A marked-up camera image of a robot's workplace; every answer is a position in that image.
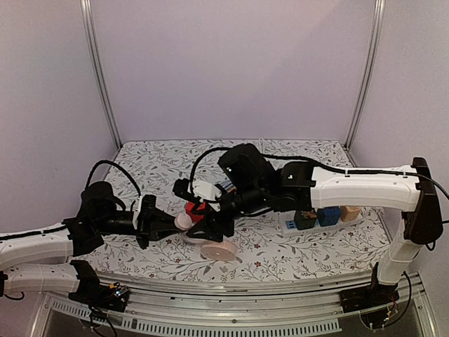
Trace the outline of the red cube socket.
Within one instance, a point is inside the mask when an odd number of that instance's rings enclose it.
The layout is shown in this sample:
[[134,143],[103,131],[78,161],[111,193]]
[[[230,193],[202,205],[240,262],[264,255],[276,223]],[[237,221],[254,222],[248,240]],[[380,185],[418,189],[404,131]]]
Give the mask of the red cube socket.
[[185,212],[191,218],[193,223],[197,223],[204,218],[205,210],[205,202],[203,202],[202,204],[188,202],[185,206]]

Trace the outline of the pink round power strip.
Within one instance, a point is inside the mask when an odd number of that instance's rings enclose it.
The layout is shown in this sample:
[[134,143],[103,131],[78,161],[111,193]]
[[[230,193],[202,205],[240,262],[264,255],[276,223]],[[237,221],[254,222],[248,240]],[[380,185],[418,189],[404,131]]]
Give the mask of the pink round power strip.
[[224,239],[222,242],[213,242],[207,239],[197,239],[187,236],[187,231],[192,229],[195,223],[187,213],[178,214],[174,220],[175,226],[182,230],[180,236],[184,243],[199,247],[200,256],[209,260],[233,261],[236,260],[236,245]]

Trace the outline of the dark green cube socket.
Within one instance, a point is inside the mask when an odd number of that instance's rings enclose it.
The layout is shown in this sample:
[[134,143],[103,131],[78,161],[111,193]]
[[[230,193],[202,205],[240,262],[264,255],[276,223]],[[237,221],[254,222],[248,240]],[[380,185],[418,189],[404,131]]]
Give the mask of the dark green cube socket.
[[294,221],[298,230],[312,229],[316,225],[317,214],[315,210],[311,211],[296,211]]

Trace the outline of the blue cube socket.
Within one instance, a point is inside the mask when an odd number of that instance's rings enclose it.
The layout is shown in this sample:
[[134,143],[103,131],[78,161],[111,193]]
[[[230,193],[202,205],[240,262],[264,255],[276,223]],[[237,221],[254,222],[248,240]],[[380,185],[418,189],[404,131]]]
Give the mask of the blue cube socket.
[[326,207],[324,209],[318,209],[317,218],[321,227],[329,227],[337,225],[341,216],[341,209],[339,206]]

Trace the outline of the beige cube socket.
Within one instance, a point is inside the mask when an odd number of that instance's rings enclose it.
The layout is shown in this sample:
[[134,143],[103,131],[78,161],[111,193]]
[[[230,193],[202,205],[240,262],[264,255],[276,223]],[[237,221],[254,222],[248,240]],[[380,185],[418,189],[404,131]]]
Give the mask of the beige cube socket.
[[341,206],[340,207],[341,216],[340,219],[342,222],[351,222],[358,218],[358,215],[361,212],[361,208],[358,206]]

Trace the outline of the light blue power strip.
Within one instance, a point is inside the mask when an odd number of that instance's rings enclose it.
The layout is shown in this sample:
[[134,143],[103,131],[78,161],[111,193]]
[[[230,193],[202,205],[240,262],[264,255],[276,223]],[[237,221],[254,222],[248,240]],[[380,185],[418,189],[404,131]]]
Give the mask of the light blue power strip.
[[218,184],[219,184],[221,187],[223,187],[225,190],[226,190],[227,188],[234,187],[234,185],[232,184],[232,182],[229,181],[229,180],[223,180],[223,181],[220,181]]

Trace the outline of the white multicolour power strip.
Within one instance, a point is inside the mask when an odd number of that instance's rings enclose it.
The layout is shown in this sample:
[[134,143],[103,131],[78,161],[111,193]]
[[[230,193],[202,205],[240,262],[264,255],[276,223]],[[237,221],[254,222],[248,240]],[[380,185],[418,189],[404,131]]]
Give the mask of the white multicolour power strip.
[[357,225],[365,225],[368,223],[369,218],[372,218],[374,215],[376,216],[382,215],[383,213],[384,209],[380,207],[362,207],[361,212],[358,215],[358,218],[354,221],[346,223],[342,222],[340,219],[338,223],[334,226],[321,227],[317,219],[314,228],[308,230],[298,230],[296,228],[296,224],[294,221],[295,212],[291,211],[279,214],[279,228],[281,231],[281,236],[283,238],[297,237],[306,234],[318,234],[323,232],[342,230]]

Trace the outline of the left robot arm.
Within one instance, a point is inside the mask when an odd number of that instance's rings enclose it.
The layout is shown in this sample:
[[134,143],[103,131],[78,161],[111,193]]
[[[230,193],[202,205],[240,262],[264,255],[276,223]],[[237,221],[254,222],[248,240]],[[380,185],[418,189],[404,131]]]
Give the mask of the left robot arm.
[[138,196],[127,209],[106,181],[87,181],[77,215],[29,232],[1,235],[1,296],[19,300],[28,291],[65,292],[91,308],[126,309],[130,291],[113,282],[102,285],[82,256],[104,245],[106,235],[128,235],[141,249],[185,231],[182,219],[156,207],[156,196]]

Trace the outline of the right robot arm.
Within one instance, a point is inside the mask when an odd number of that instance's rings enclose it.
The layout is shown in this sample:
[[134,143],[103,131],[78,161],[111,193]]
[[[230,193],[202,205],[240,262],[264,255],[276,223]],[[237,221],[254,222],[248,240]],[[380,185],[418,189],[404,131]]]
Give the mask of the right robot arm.
[[187,236],[221,242],[234,233],[234,222],[257,211],[309,211],[332,206],[386,207],[401,212],[401,226],[388,251],[375,264],[369,285],[342,291],[345,312],[384,305],[398,298],[398,281],[419,250],[443,234],[439,195],[425,159],[385,168],[338,168],[306,157],[285,157],[276,169],[271,156],[250,143],[223,147],[219,167],[234,186],[225,192],[190,178],[188,199],[204,204],[203,218]]

